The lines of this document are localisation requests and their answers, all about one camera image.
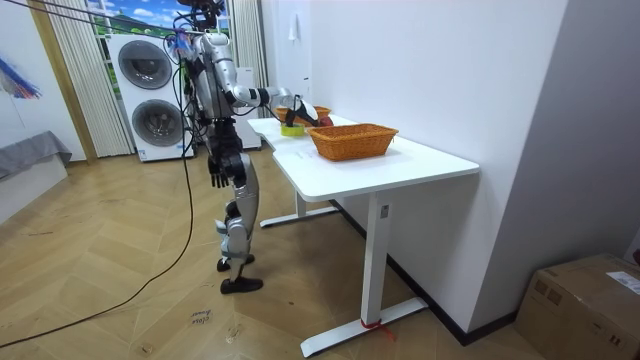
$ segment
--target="desk leg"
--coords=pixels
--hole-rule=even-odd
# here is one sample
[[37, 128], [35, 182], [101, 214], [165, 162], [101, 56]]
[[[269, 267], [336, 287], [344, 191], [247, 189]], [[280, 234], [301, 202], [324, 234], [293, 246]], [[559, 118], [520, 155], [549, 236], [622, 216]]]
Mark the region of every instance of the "desk leg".
[[302, 219], [309, 219], [319, 215], [331, 214], [337, 212], [334, 206], [329, 206], [322, 209], [317, 210], [309, 210], [307, 211], [307, 203], [304, 199], [298, 194], [298, 192], [294, 189], [295, 193], [295, 202], [296, 202], [296, 213], [292, 215], [280, 216], [273, 219], [267, 219], [260, 221], [260, 227], [266, 228], [274, 225], [283, 225], [291, 222], [299, 221]]
[[[371, 325], [378, 321], [387, 324], [427, 307], [420, 298], [413, 298], [388, 309], [382, 306], [384, 271], [387, 264], [387, 244], [391, 222], [391, 202], [384, 192], [369, 196], [369, 217], [367, 223], [367, 245], [364, 260], [364, 282], [362, 290], [362, 322]], [[311, 337], [300, 344], [302, 354], [309, 357], [331, 346], [347, 341], [373, 329], [367, 329], [352, 321], [335, 329]]]

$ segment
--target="wooden floor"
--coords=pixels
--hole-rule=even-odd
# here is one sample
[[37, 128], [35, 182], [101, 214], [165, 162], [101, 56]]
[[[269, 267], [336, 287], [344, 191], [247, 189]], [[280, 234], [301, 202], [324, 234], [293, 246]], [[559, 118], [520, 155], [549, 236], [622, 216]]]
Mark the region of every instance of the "wooden floor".
[[[294, 212], [271, 159], [251, 153], [261, 182], [258, 219]], [[193, 239], [174, 269], [130, 304], [93, 321], [0, 350], [0, 359], [301, 359], [300, 342], [359, 316], [364, 241], [342, 218], [255, 230], [247, 276], [265, 287], [222, 296], [215, 271], [229, 189], [190, 160]], [[0, 342], [46, 331], [127, 299], [183, 247], [189, 206], [182, 163], [134, 156], [69, 169], [69, 178], [0, 226]], [[412, 297], [387, 269], [384, 306]], [[317, 359], [541, 359], [512, 327], [462, 348], [429, 312]]]

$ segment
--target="washing machine door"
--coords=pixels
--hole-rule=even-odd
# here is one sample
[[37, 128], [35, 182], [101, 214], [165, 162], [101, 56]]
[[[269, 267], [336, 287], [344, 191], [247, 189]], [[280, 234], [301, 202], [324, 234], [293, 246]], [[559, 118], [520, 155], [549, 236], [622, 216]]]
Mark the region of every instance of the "washing machine door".
[[142, 140], [155, 146], [171, 146], [182, 141], [180, 110], [164, 100], [147, 100], [134, 110], [131, 125]]
[[118, 63], [127, 80], [143, 89], [159, 89], [171, 79], [171, 60], [148, 41], [134, 40], [123, 46]]

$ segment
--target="white desk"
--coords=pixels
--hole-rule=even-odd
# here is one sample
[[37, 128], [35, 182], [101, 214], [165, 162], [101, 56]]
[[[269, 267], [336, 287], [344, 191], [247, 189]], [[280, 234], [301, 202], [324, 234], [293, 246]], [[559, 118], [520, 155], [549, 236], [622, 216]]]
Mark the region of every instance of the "white desk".
[[[354, 124], [353, 121], [336, 115], [331, 115], [331, 119], [335, 125]], [[309, 135], [298, 138], [280, 135], [278, 122], [273, 118], [249, 120], [249, 124], [274, 149], [274, 160], [296, 190], [296, 209], [298, 203], [303, 206], [304, 201], [317, 202], [369, 194], [360, 311], [362, 322], [367, 325], [378, 321], [386, 324], [426, 308], [427, 304], [422, 299], [413, 298], [381, 310], [389, 224], [393, 214], [388, 190], [474, 174], [480, 171], [479, 166], [399, 136], [394, 138], [385, 156], [332, 162], [318, 154]], [[319, 174], [322, 176], [321, 181], [318, 179]], [[290, 215], [289, 221], [305, 215], [303, 212], [296, 212], [296, 215]], [[313, 336], [302, 342], [300, 347], [303, 355], [309, 357], [370, 330], [372, 329], [363, 327], [360, 320], [356, 320]]]

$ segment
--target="washing machine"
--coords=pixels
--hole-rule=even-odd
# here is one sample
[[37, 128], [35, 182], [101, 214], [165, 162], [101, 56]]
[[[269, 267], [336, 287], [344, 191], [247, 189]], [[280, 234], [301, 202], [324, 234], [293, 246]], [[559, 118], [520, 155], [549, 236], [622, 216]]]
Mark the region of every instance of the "washing machine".
[[[165, 53], [163, 40], [143, 35], [110, 34], [107, 48], [115, 71], [141, 161], [175, 159], [182, 156], [191, 134], [185, 131], [178, 101], [178, 65]], [[193, 156], [193, 149], [186, 156]]]

